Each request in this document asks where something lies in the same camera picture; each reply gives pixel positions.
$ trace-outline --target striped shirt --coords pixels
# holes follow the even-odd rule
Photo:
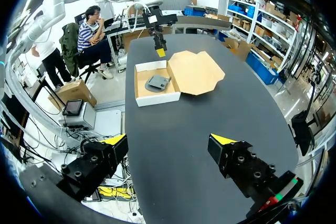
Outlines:
[[[92,38],[96,34],[96,32],[97,31],[93,32],[86,22],[83,22],[80,25],[77,43],[78,51],[82,51],[88,47],[91,47],[89,39]]]

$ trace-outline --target man sitting in chair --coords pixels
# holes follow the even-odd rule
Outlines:
[[[89,7],[85,16],[86,19],[79,27],[78,51],[83,51],[80,55],[83,60],[100,59],[98,72],[107,79],[112,79],[113,74],[106,65],[111,61],[111,48],[109,42],[104,38],[102,31],[104,20],[99,18],[100,8],[97,5]]]

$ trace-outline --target green jacket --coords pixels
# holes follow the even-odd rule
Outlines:
[[[78,61],[76,54],[78,53],[77,41],[79,25],[70,23],[62,27],[64,34],[59,39],[61,44],[62,54],[70,74],[73,77],[79,76]]]

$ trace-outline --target person in white shirt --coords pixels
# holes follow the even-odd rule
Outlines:
[[[43,12],[39,12],[34,19],[41,16]],[[62,81],[56,74],[56,68],[59,71],[64,82],[70,82],[70,73],[65,67],[65,63],[60,55],[59,50],[56,48],[55,43],[50,39],[50,30],[45,31],[38,39],[34,42],[31,54],[35,57],[39,57],[46,68],[49,78],[56,88],[56,91],[63,86]]]
[[[99,3],[98,6],[100,7],[100,16],[101,18],[105,20],[104,27],[106,29],[114,22],[113,4],[112,2],[108,1],[108,2]],[[112,41],[114,52],[117,52],[118,49],[117,49],[116,37],[115,36],[111,37],[111,41]]]

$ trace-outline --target white sneaker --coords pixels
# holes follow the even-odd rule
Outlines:
[[[113,74],[109,71],[109,68],[101,69],[100,67],[98,68],[98,72],[105,77],[106,79],[113,79]]]
[[[72,83],[72,82],[74,82],[75,80],[76,80],[76,78],[71,77],[71,81],[67,81],[66,83]]]

